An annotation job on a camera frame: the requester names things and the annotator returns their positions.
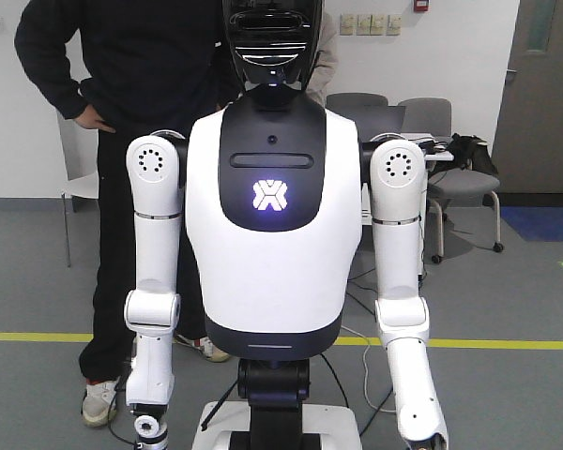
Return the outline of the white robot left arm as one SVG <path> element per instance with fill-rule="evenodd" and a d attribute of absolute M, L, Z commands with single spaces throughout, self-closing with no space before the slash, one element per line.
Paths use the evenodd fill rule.
<path fill-rule="evenodd" d="M 184 137 L 158 130 L 135 139 L 126 164 L 133 199 L 135 286 L 124 306 L 136 335 L 126 383 L 126 404 L 134 416 L 137 449 L 165 449 L 164 415 L 175 385 L 172 340 L 180 313 L 176 291 L 183 189 L 180 157 Z"/>

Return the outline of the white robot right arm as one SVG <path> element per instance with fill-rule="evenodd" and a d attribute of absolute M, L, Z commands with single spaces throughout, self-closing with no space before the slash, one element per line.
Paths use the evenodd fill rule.
<path fill-rule="evenodd" d="M 365 169 L 378 291 L 374 307 L 398 431 L 411 449 L 447 449 L 448 429 L 427 354 L 430 311 L 418 285 L 424 155 L 404 138 L 374 142 L 370 148 Z"/>

